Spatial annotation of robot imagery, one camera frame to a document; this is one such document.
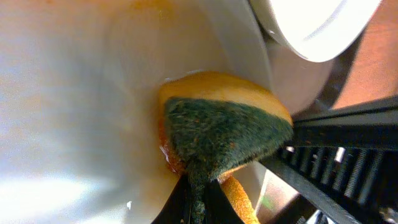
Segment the white plate with ketchup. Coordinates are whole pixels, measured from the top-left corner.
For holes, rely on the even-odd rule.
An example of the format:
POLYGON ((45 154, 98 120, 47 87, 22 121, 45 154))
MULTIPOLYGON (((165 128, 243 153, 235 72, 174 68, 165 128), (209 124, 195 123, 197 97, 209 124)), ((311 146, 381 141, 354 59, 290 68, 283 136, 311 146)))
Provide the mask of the white plate with ketchup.
POLYGON ((266 40, 247 1, 2 1, 1 222, 150 223, 178 180, 158 89, 203 70, 291 114, 327 79, 266 40))

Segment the cream plate with ketchup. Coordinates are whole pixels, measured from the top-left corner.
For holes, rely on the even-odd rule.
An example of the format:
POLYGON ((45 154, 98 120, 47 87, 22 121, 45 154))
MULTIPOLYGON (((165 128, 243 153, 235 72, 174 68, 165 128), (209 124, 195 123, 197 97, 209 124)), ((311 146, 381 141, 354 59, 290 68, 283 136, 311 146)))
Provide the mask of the cream plate with ketchup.
POLYGON ((311 62, 326 62, 362 33, 381 0, 250 0, 263 29, 311 62))

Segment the yellow green sponge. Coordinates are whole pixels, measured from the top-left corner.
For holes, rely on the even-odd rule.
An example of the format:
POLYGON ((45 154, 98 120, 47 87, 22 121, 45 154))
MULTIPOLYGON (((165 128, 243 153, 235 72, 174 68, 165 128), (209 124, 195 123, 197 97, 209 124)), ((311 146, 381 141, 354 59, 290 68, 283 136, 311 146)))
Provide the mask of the yellow green sponge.
POLYGON ((159 90, 160 122, 193 194, 194 223, 205 219, 205 186, 227 171, 274 153, 293 136, 281 102, 227 73, 198 72, 159 90))

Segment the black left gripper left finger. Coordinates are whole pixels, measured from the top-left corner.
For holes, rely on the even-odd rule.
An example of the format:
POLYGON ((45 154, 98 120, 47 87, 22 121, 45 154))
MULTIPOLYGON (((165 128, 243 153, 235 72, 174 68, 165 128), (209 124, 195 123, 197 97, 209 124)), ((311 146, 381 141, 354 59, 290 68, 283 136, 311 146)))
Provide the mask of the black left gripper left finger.
POLYGON ((193 197, 187 175, 182 175, 152 224, 193 224, 193 197))

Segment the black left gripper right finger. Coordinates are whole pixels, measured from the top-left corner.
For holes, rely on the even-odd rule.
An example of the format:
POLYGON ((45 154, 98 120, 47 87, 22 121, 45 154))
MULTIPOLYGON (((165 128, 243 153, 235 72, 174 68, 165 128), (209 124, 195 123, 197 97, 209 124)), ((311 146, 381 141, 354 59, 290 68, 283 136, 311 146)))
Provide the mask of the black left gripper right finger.
POLYGON ((217 180, 205 185, 203 195, 206 224, 243 224, 217 180))

